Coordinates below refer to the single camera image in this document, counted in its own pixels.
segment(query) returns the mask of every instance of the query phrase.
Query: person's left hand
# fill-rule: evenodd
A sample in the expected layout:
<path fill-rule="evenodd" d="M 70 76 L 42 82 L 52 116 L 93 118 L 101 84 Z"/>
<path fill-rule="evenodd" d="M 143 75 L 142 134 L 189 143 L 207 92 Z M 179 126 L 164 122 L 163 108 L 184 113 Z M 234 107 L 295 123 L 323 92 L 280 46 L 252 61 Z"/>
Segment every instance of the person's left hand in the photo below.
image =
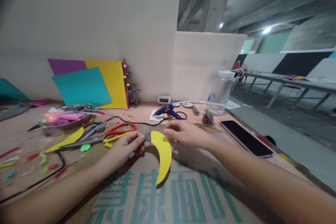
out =
<path fill-rule="evenodd" d="M 138 132 L 132 131 L 118 140 L 111 142 L 112 148 L 96 164 L 96 168 L 104 177 L 109 176 L 129 158 L 132 152 L 136 156 L 141 155 L 145 150 L 145 136 Z"/>

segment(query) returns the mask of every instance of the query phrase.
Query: smartphone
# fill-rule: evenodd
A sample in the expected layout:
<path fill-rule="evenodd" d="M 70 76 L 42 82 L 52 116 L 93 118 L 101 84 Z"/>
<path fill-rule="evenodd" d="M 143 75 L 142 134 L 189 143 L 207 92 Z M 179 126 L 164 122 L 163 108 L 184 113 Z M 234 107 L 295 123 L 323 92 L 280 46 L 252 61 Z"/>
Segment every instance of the smartphone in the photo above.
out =
<path fill-rule="evenodd" d="M 220 125 L 247 151 L 262 158 L 272 156 L 273 152 L 257 138 L 247 132 L 235 121 L 222 121 Z"/>

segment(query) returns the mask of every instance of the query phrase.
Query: clear bottle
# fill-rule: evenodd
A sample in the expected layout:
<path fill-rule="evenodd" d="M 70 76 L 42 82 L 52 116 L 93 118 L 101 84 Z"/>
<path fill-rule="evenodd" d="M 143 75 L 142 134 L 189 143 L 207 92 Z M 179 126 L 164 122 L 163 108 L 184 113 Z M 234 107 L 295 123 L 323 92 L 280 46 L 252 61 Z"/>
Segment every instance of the clear bottle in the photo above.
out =
<path fill-rule="evenodd" d="M 225 108 L 231 92 L 231 87 L 235 81 L 234 77 L 234 72 L 218 71 L 217 78 L 208 97 L 208 102 L 221 103 L 222 106 L 211 104 L 206 105 L 209 111 L 214 113 L 216 116 L 221 116 L 225 112 Z"/>

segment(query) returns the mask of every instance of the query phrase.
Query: orange scissors handle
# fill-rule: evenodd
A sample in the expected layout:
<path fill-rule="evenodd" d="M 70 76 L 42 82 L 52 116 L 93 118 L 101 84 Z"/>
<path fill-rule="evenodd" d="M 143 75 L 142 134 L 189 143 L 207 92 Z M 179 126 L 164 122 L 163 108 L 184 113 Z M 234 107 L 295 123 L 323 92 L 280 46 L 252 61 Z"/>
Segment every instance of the orange scissors handle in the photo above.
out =
<path fill-rule="evenodd" d="M 133 126 L 133 129 L 129 129 L 129 130 L 125 130 L 125 131 L 115 131 L 116 129 L 118 129 L 122 126 L 125 126 L 125 125 L 131 125 L 131 126 Z M 118 124 L 117 126 L 113 127 L 112 129 L 109 129 L 108 132 L 107 132 L 107 135 L 124 134 L 126 132 L 135 131 L 135 130 L 137 130 L 136 128 L 137 128 L 137 126 L 132 122 L 129 122 L 129 123 L 128 122 L 123 122 L 123 123 Z"/>

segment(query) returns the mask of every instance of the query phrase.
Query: yellow paper sheet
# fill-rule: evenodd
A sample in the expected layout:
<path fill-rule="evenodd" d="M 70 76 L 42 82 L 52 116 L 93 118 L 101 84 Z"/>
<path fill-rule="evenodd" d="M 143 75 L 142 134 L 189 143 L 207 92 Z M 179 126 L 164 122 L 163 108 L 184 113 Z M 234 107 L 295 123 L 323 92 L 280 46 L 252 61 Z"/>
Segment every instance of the yellow paper sheet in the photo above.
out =
<path fill-rule="evenodd" d="M 161 132 L 152 131 L 150 135 L 150 141 L 155 145 L 160 155 L 160 170 L 156 181 L 156 184 L 160 184 L 166 177 L 172 162 L 172 148 L 168 139 Z"/>
<path fill-rule="evenodd" d="M 58 144 L 54 145 L 50 149 L 46 150 L 44 153 L 58 150 L 63 145 L 72 144 L 73 142 L 76 142 L 83 135 L 83 133 L 84 133 L 84 128 L 81 127 L 79 130 L 77 130 L 71 136 L 67 137 L 63 141 L 59 142 Z"/>
<path fill-rule="evenodd" d="M 124 73 L 121 61 L 85 61 L 87 68 L 98 67 L 108 93 L 111 96 L 111 103 L 107 103 L 98 108 L 127 109 Z"/>

